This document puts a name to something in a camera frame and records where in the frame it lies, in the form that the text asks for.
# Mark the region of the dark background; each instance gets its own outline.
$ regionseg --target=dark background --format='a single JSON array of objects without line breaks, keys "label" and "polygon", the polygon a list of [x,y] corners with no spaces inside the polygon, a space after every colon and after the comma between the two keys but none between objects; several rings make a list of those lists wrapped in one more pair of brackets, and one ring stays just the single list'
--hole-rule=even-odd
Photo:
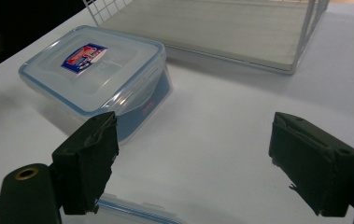
[{"label": "dark background", "polygon": [[82,0],[0,0],[0,63],[84,7]]}]

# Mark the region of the blue and red label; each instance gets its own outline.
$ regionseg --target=blue and red label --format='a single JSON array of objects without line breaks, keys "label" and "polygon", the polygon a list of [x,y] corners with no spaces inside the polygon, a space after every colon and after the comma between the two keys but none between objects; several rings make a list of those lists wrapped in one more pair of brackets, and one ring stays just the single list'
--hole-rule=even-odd
[{"label": "blue and red label", "polygon": [[87,44],[69,55],[61,67],[80,74],[104,56],[106,49],[92,43]]}]

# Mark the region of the tabletop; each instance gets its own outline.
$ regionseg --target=tabletop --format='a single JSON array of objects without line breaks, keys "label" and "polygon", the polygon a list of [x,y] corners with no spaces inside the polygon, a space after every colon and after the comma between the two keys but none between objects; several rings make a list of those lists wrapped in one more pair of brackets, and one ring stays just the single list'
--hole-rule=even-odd
[{"label": "tabletop", "polygon": [[[11,171],[51,164],[78,127],[18,69],[80,25],[79,12],[0,64],[0,188]],[[317,217],[268,156],[277,111],[354,147],[354,5],[329,4],[292,76],[167,49],[173,91],[124,145],[106,193],[153,203],[187,223],[352,223]]]}]

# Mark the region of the table surface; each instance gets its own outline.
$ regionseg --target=table surface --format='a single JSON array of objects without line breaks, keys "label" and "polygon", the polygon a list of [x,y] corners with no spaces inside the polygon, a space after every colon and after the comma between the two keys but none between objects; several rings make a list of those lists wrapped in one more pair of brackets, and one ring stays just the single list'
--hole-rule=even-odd
[{"label": "table surface", "polygon": [[[82,24],[86,10],[0,64],[0,187],[23,165],[51,164],[77,124],[19,78],[19,67]],[[106,193],[153,203],[187,223],[352,223],[316,217],[268,148],[276,111],[354,147],[354,5],[330,4],[293,76],[168,49],[173,92],[126,144]]]}]

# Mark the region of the white wire rack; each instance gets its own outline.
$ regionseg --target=white wire rack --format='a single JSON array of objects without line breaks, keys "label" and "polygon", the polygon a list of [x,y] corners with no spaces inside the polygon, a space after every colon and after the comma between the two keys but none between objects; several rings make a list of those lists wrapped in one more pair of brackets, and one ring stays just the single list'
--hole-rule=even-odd
[{"label": "white wire rack", "polygon": [[329,0],[83,0],[103,28],[293,74]]}]

